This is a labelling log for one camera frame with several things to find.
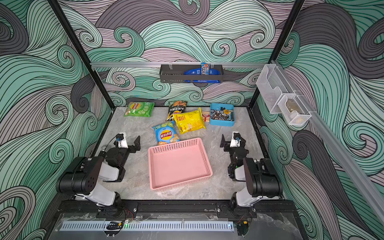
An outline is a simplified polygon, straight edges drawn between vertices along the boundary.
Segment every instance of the lays logo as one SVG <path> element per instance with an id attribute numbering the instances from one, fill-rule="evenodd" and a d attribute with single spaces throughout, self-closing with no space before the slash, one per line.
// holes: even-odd
<path id="1" fill-rule="evenodd" d="M 139 108 L 141 105 L 140 103 L 134 103 L 130 106 L 131 109 L 136 109 L 136 108 Z"/>
<path id="2" fill-rule="evenodd" d="M 160 134 L 160 138 L 163 140 L 169 140 L 172 137 L 172 132 L 169 130 L 164 130 Z"/>

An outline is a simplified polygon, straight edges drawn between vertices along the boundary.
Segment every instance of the wave pattern wallpaper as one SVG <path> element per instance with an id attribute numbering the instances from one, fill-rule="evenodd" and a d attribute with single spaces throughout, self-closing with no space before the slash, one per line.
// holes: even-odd
<path id="1" fill-rule="evenodd" d="M 278 62 L 384 194 L 384 1 L 304 6 Z M 284 194 L 310 239 L 384 239 L 384 228 L 311 123 L 256 114 Z"/>
<path id="2" fill-rule="evenodd" d="M 309 5 L 320 2 L 312 0 Z M 60 0 L 91 61 L 268 62 L 294 1 Z M 261 69 L 226 69 L 224 83 L 161 83 L 158 68 L 100 68 L 117 106 L 248 105 Z"/>
<path id="3" fill-rule="evenodd" d="M 0 1 L 1 239 L 43 239 L 57 178 L 110 112 L 48 2 Z"/>

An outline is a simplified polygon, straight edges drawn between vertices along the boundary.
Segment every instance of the wall-mounted basket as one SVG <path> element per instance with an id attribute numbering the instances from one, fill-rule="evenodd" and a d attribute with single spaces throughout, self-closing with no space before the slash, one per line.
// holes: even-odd
<path id="1" fill-rule="evenodd" d="M 224 70 L 222 65 L 210 66 L 220 71 L 220 75 L 184 75 L 185 71 L 200 67 L 201 65 L 197 64 L 162 64 L 160 67 L 160 81 L 162 83 L 185 83 L 185 81 L 193 83 L 196 80 L 219 80 L 218 83 L 221 83 L 223 81 Z"/>

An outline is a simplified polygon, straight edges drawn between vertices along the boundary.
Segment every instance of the pink plastic basket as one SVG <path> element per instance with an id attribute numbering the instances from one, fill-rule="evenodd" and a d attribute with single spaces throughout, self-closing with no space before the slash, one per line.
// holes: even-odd
<path id="1" fill-rule="evenodd" d="M 201 138 L 150 147 L 149 183 L 152 190 L 198 182 L 212 176 Z"/>

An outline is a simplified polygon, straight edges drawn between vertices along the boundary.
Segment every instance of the green chip bag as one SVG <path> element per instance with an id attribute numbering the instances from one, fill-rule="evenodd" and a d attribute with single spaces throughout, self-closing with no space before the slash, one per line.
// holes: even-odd
<path id="1" fill-rule="evenodd" d="M 150 102 L 130 102 L 124 113 L 124 117 L 150 117 L 154 106 L 155 103 Z"/>

